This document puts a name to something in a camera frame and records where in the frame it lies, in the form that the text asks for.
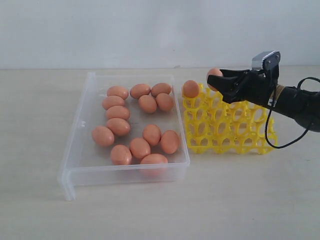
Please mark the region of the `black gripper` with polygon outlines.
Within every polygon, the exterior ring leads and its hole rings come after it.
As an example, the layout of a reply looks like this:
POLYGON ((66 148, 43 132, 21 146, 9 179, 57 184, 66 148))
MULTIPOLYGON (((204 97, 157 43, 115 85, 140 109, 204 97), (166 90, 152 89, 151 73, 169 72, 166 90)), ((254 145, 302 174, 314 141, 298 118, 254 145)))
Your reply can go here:
POLYGON ((269 71, 220 69, 222 76, 209 75, 207 84, 222 95, 228 104, 248 101, 267 108, 278 84, 279 65, 269 71))

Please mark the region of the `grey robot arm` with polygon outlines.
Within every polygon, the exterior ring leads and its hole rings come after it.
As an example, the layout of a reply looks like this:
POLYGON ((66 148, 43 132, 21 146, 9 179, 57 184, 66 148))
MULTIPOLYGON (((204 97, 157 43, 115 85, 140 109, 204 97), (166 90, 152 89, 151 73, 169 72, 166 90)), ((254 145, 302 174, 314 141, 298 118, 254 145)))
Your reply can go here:
POLYGON ((207 84, 228 104, 248 101, 293 119, 312 132, 320 131, 320 93, 278 84, 279 67, 271 69, 212 69, 207 84))

